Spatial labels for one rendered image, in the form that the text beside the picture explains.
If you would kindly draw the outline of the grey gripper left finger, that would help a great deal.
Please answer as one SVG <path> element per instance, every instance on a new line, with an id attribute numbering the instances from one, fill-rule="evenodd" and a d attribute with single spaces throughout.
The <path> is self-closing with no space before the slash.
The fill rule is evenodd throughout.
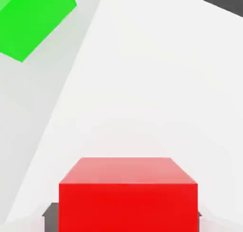
<path id="1" fill-rule="evenodd" d="M 51 203 L 42 216 L 30 216 L 8 222 L 3 232 L 59 232 L 58 203 Z"/>

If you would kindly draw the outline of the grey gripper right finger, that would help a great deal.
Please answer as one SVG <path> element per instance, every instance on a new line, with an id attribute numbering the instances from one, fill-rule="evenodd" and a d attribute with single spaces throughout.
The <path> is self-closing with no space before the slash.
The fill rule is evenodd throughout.
<path id="1" fill-rule="evenodd" d="M 198 232 L 228 232 L 228 228 L 218 222 L 206 219 L 198 212 Z"/>

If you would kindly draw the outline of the small red cube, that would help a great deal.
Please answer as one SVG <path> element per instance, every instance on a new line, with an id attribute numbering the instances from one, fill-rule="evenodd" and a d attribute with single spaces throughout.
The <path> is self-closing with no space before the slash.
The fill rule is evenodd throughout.
<path id="1" fill-rule="evenodd" d="M 59 183 L 59 232 L 198 232 L 198 185 L 171 158 L 83 157 Z"/>

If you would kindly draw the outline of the small green cube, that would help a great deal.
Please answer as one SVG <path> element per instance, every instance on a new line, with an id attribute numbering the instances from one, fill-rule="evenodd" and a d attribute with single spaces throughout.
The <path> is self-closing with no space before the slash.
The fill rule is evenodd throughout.
<path id="1" fill-rule="evenodd" d="M 0 0 L 0 53 L 23 62 L 75 7 L 75 0 Z"/>

